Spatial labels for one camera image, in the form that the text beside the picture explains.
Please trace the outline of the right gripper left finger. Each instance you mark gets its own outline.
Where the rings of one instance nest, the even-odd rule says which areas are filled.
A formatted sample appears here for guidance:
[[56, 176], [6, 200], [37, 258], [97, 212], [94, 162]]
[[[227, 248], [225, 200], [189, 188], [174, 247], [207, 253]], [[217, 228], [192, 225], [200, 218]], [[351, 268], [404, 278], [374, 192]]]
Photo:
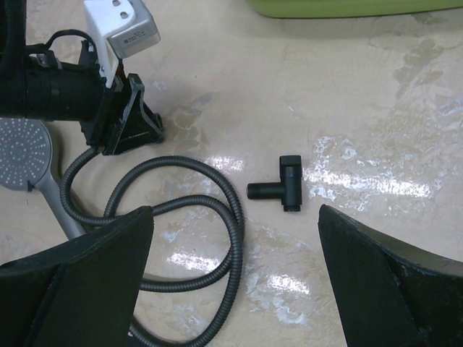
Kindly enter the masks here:
[[1, 345], [127, 345], [152, 237], [144, 206], [1, 265]]

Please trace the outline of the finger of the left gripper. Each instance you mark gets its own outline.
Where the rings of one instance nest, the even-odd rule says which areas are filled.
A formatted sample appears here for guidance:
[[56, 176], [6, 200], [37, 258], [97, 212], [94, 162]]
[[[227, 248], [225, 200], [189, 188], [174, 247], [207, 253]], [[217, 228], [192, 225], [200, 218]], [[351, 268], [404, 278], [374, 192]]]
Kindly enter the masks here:
[[125, 112], [119, 137], [119, 154], [165, 140], [164, 126], [159, 113], [153, 113], [144, 101], [136, 99]]

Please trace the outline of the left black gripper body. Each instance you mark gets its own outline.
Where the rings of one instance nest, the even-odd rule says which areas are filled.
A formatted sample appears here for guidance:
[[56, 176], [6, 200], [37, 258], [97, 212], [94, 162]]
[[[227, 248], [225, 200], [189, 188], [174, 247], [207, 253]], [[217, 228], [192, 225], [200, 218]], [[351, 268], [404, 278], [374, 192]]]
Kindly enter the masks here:
[[87, 145], [103, 155], [120, 155], [145, 144], [145, 87], [136, 74], [117, 79], [122, 89], [113, 84], [104, 90], [96, 116], [80, 123]]

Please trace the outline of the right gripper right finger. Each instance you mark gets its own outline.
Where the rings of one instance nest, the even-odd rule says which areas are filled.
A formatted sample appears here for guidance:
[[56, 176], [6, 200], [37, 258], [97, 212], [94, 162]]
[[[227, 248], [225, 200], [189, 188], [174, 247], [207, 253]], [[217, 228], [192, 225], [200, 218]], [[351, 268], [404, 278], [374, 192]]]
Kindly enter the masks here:
[[461, 346], [462, 263], [322, 205], [318, 230], [348, 346]]

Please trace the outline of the grey shower head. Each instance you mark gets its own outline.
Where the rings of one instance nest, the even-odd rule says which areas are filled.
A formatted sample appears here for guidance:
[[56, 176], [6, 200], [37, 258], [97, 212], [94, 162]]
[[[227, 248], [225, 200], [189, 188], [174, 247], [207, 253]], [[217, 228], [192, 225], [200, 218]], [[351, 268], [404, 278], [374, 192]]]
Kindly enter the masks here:
[[1, 120], [1, 185], [14, 191], [38, 190], [68, 239], [86, 233], [60, 199], [59, 148], [44, 122]]

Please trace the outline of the black T-shaped fitting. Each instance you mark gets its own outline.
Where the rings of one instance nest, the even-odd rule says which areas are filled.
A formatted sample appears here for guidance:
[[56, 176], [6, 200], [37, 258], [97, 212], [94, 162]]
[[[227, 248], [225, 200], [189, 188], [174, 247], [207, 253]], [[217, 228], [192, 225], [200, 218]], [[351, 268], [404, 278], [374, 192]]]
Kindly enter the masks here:
[[250, 200], [279, 200], [284, 212], [300, 212], [302, 206], [302, 159], [300, 155], [279, 158], [280, 182], [250, 183]]

